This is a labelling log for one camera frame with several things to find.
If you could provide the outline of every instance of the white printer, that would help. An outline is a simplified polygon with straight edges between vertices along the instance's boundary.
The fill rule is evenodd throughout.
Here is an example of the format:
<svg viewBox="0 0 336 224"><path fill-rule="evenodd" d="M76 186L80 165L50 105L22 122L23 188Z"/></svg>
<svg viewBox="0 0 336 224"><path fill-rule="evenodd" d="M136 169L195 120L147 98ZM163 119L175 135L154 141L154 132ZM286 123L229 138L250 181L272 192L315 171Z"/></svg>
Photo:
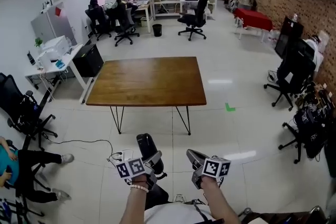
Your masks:
<svg viewBox="0 0 336 224"><path fill-rule="evenodd" d="M57 37L49 40L44 44L42 52L46 52L51 61L62 59L69 50L69 44L65 36Z"/></svg>

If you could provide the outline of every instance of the teal shirt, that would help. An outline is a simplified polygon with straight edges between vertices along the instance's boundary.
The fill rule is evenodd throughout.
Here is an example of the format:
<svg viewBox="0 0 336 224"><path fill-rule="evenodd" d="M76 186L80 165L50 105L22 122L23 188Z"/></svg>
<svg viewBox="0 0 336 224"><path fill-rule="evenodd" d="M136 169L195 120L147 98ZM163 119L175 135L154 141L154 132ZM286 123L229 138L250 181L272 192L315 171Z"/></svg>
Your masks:
<svg viewBox="0 0 336 224"><path fill-rule="evenodd" d="M17 180L17 177L19 176L19 161L12 161L8 157L8 153L4 149L3 146L0 146L0 174L3 175L3 173L6 171L7 165L10 166L12 169L12 177L7 182L11 185L14 185L14 183Z"/></svg>

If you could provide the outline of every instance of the green tape marker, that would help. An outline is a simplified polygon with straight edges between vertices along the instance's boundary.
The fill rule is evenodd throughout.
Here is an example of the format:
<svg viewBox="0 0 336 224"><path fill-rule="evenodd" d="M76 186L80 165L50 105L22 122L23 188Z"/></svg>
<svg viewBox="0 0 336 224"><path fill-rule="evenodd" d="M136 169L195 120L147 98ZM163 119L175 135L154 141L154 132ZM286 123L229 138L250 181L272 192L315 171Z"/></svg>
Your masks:
<svg viewBox="0 0 336 224"><path fill-rule="evenodd" d="M235 108L230 108L229 103L225 103L225 107L226 107L226 111L227 112L234 112L234 111L236 111Z"/></svg>

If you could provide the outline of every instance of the red table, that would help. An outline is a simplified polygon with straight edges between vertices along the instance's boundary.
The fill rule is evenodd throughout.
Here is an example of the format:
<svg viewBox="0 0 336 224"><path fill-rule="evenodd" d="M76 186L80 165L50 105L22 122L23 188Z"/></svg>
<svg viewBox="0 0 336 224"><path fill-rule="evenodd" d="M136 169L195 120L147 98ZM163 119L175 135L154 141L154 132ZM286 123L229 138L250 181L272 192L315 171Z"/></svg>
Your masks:
<svg viewBox="0 0 336 224"><path fill-rule="evenodd" d="M260 12L254 12L252 10L246 10L242 8L238 8L234 11L234 15L237 16L242 21L242 27L250 26L256 27L260 29L264 29L267 31L271 31L273 29L272 21L264 14Z"/></svg>

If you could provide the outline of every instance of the black pants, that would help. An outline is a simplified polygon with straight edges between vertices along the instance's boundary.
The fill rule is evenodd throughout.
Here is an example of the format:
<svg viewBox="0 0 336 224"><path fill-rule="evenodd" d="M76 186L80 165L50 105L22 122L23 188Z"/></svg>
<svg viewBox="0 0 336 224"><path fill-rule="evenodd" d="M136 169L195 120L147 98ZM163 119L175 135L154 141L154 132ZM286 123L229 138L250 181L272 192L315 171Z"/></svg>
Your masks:
<svg viewBox="0 0 336 224"><path fill-rule="evenodd" d="M34 190L34 174L32 167L36 164L48 164L62 162L61 155L53 154L43 151L18 151L19 161L19 177L15 182L15 188L24 195L28 200L34 202L50 202L56 201L57 197L55 193L46 193L40 190Z"/></svg>
<svg viewBox="0 0 336 224"><path fill-rule="evenodd" d="M169 204L168 199L168 193L158 185L154 185L154 187L147 193L145 210L151 209L157 205Z"/></svg>

